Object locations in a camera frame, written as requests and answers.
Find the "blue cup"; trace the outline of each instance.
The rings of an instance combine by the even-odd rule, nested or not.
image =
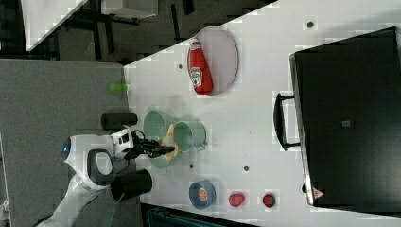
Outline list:
[[[202,210],[215,202],[216,190],[209,181],[192,183],[189,187],[189,199],[195,208]]]

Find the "white table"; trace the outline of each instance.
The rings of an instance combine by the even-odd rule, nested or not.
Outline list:
[[[309,21],[315,26],[307,28]],[[156,105],[178,118],[196,116],[207,130],[206,150],[183,154],[167,173],[157,171],[147,157],[136,160],[154,182],[141,202],[257,226],[399,226],[399,218],[309,206],[301,191],[301,153],[280,148],[272,123],[277,93],[292,90],[290,54],[389,26],[401,26],[400,1],[279,0],[221,26],[235,38],[239,68],[235,84],[220,96],[193,92],[186,66],[188,41],[127,65],[126,80],[133,85],[129,105],[138,114],[139,129],[148,106]],[[288,140],[295,142],[293,102],[288,106]],[[191,205],[188,187],[204,179],[212,181],[218,195],[214,205],[200,211]],[[235,189],[247,195],[239,208],[227,200]],[[278,201],[271,210],[261,204],[266,192]]]
[[[26,50],[31,51],[88,0],[21,0]]]

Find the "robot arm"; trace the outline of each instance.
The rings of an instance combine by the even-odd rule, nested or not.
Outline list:
[[[139,138],[137,132],[124,129],[111,135],[70,137],[62,147],[61,157],[76,175],[53,215],[36,226],[71,227],[82,208],[114,181],[113,162],[135,159],[140,154],[154,158],[174,151],[173,147],[148,141],[145,136]]]

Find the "red ketchup bottle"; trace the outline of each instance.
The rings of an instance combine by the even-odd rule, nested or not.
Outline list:
[[[189,44],[189,77],[194,85],[195,92],[199,95],[207,95],[212,92],[213,81],[206,58],[201,50],[201,43],[197,38],[192,38],[189,40]]]

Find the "gray carpet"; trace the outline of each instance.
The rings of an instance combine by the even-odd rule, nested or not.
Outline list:
[[[0,61],[0,72],[11,225],[28,227],[54,212],[74,175],[61,160],[65,140],[106,134],[101,114],[128,111],[127,95],[108,91],[110,83],[124,81],[123,72],[116,63],[8,60]],[[132,199],[122,204],[124,209],[117,207],[112,226],[141,226],[137,204]],[[105,191],[84,208],[75,226],[103,226],[111,221],[111,207],[113,198]]]

